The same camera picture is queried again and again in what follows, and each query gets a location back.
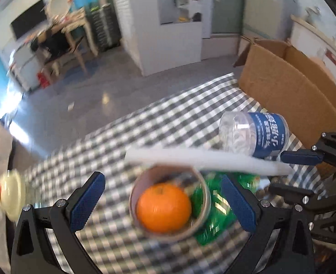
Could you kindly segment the oval vanity mirror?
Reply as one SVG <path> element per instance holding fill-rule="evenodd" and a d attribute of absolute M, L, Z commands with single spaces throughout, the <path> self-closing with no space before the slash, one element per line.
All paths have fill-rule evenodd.
<path fill-rule="evenodd" d="M 65 16 L 71 9 L 73 0 L 49 0 L 46 5 L 46 15 L 52 19 Z"/>

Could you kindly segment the orange fruit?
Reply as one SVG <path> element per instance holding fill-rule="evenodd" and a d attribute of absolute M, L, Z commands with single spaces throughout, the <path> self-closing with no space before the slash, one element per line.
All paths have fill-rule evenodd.
<path fill-rule="evenodd" d="M 159 183 L 147 188 L 136 205 L 138 221 L 150 232 L 175 233 L 190 220 L 192 205 L 189 196 L 171 183 Z"/>

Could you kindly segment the white dressing table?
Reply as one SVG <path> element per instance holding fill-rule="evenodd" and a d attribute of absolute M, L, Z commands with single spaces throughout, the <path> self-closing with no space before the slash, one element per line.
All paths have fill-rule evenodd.
<path fill-rule="evenodd" d="M 61 29 L 63 33 L 71 33 L 78 28 L 83 28 L 90 51 L 95 57 L 98 56 L 99 51 L 97 45 L 94 42 L 92 28 L 89 21 L 87 20 L 85 8 L 80 8 L 65 15 L 53 16 L 51 21 L 56 25 L 63 25 L 63 28 Z"/>

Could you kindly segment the yellowish lidded jar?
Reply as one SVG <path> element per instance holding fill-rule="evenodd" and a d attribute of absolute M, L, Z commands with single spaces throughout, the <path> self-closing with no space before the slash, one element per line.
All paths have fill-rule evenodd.
<path fill-rule="evenodd" d="M 17 222 L 25 205 L 26 185 L 21 174 L 8 170 L 0 177 L 0 208 L 12 222 Z"/>

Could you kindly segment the grey drawer tower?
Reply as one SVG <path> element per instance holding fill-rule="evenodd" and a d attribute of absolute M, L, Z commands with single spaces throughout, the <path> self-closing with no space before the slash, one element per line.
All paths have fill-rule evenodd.
<path fill-rule="evenodd" d="M 120 46 L 122 36 L 111 3 L 91 10 L 88 18 L 100 52 Z"/>

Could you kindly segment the paper cup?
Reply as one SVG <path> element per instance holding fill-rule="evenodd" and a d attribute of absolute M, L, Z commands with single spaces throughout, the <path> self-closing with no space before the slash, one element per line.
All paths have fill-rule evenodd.
<path fill-rule="evenodd" d="M 152 166 L 137 177 L 129 198 L 133 226 L 162 243 L 192 237 L 203 228 L 210 209 L 210 189 L 193 167 Z"/>

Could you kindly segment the wooden chair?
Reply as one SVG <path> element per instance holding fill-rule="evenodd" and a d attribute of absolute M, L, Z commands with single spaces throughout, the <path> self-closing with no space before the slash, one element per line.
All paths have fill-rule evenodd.
<path fill-rule="evenodd" d="M 75 40 L 70 33 L 63 33 L 64 27 L 54 26 L 48 28 L 31 40 L 30 49 L 37 55 L 38 50 L 47 51 L 49 55 L 41 60 L 43 67 L 41 72 L 49 84 L 55 82 L 55 76 L 60 75 L 60 68 L 54 69 L 53 65 L 59 65 L 60 60 L 66 55 L 73 55 L 81 66 L 85 75 L 88 74 L 85 62 L 79 51 L 80 44 L 84 39 L 83 36 Z"/>

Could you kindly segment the brown cardboard box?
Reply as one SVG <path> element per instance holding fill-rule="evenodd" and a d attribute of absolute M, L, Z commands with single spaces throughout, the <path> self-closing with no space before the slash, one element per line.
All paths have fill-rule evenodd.
<path fill-rule="evenodd" d="M 287 42 L 257 39 L 234 63 L 240 88 L 272 113 L 283 116 L 302 145 L 311 148 L 323 132 L 336 132 L 336 84 Z"/>

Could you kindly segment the white foam stick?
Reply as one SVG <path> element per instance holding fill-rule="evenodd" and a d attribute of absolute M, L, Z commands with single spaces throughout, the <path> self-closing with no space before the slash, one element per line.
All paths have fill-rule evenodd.
<path fill-rule="evenodd" d="M 286 163 L 204 148 L 131 147 L 126 151 L 125 160 L 130 163 L 187 166 L 258 176 L 288 176 L 293 172 Z"/>

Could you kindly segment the green snack bag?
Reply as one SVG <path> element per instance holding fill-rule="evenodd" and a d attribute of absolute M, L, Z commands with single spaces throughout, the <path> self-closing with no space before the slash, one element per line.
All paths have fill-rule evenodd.
<path fill-rule="evenodd" d="M 236 215 L 233 213 L 222 188 L 225 177 L 225 173 L 217 171 L 204 175 L 206 185 L 210 190 L 211 208 L 208 218 L 195 233 L 195 239 L 199 245 L 205 246 L 212 243 L 236 221 Z M 260 189 L 259 176 L 234 173 L 234 177 L 242 187 L 254 194 Z M 192 204 L 192 217 L 197 219 L 203 206 L 203 189 L 200 185 L 191 194 L 190 201 Z"/>

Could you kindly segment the white refrigerator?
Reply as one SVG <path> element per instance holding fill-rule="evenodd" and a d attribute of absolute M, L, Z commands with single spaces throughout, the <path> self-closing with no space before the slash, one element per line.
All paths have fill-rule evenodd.
<path fill-rule="evenodd" d="M 291 17 L 298 14 L 298 0 L 245 0 L 242 35 L 285 41 L 291 35 Z"/>

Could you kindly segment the white kitchen cabinet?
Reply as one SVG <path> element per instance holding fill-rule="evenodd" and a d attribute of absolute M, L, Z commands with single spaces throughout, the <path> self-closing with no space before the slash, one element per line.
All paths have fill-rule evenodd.
<path fill-rule="evenodd" d="M 309 58 L 320 59 L 336 83 L 336 42 L 301 18 L 291 15 L 293 27 L 290 42 Z"/>

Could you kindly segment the clear blue-label water bottle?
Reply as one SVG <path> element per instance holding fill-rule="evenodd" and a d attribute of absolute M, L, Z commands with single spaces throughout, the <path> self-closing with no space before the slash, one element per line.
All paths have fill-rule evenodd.
<path fill-rule="evenodd" d="M 221 149 L 255 158 L 279 155 L 290 136 L 286 120 L 275 113 L 226 111 L 219 122 Z"/>

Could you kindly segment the black television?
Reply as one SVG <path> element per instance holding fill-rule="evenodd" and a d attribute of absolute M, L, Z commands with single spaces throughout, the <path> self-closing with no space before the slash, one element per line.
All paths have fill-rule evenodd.
<path fill-rule="evenodd" d="M 40 0 L 13 20 L 11 28 L 15 38 L 19 39 L 46 20 L 45 3 L 44 0 Z"/>

